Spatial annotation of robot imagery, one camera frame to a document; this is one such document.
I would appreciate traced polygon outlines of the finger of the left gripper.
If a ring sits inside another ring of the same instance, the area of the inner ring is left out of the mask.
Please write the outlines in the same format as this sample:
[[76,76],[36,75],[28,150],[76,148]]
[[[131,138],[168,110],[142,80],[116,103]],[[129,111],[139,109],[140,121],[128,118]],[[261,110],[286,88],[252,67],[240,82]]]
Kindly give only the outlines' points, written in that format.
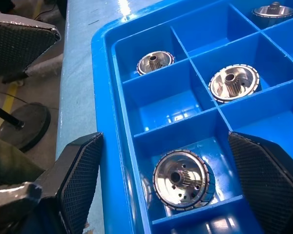
[[0,219],[21,219],[39,204],[42,187],[34,182],[0,186]]
[[52,24],[0,13],[0,77],[25,71],[60,40]]

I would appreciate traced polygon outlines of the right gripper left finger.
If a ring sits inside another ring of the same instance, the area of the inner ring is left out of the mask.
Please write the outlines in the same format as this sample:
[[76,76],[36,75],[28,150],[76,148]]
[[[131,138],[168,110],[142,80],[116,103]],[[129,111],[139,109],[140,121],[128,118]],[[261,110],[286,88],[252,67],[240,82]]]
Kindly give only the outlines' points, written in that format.
[[67,144],[54,165],[36,183],[38,206],[26,218],[21,234],[83,234],[96,191],[104,137],[96,132]]

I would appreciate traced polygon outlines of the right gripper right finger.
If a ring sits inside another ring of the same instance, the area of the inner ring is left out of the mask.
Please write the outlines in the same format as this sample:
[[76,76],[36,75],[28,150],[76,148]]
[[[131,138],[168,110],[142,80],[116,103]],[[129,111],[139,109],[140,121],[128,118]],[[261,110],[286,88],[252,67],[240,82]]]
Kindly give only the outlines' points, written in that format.
[[265,234],[293,234],[293,159],[278,144],[230,132],[240,184]]

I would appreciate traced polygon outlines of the metal motor rotor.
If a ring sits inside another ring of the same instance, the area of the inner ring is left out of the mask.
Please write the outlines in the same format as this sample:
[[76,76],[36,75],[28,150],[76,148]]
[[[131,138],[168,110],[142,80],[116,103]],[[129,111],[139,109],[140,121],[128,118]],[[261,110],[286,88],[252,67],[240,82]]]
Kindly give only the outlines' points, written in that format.
[[272,2],[252,10],[252,19],[259,28],[267,28],[279,24],[293,17],[293,8]]
[[210,92],[220,103],[228,103],[251,95],[259,87],[258,71],[246,64],[227,66],[214,74],[209,82]]
[[175,211],[206,206],[215,193],[211,167],[196,153],[185,149],[163,155],[154,169],[152,181],[160,201]]
[[142,76],[152,71],[172,65],[174,56],[167,51],[155,51],[143,56],[137,63],[137,73]]

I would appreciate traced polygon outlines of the blue compartment bin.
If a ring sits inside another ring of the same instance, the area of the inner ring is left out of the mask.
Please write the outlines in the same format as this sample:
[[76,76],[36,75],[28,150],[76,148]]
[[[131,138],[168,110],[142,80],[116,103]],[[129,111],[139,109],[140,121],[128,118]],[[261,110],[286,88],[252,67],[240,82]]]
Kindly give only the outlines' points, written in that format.
[[[280,145],[293,159],[293,17],[259,28],[252,10],[293,0],[165,0],[102,27],[92,38],[97,128],[108,234],[265,234],[244,197],[230,132]],[[172,65],[140,76],[148,53]],[[260,87],[217,102],[209,90],[221,69],[246,64]],[[153,187],[166,153],[196,153],[215,177],[206,206],[175,211]]]

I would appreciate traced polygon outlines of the olive green fabric object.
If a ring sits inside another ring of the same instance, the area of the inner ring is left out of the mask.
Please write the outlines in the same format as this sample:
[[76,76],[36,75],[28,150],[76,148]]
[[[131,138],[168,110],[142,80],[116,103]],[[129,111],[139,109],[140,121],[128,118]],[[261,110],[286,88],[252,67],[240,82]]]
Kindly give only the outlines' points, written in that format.
[[0,185],[32,182],[44,171],[18,148],[0,140]]

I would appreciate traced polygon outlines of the black round stand base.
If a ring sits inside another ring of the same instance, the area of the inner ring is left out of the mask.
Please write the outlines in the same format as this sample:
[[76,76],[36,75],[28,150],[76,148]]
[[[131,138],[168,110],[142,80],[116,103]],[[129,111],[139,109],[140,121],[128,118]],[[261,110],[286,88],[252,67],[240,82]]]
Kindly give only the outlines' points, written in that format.
[[27,103],[12,113],[0,108],[0,139],[22,152],[32,149],[45,135],[50,125],[49,109],[38,102]]

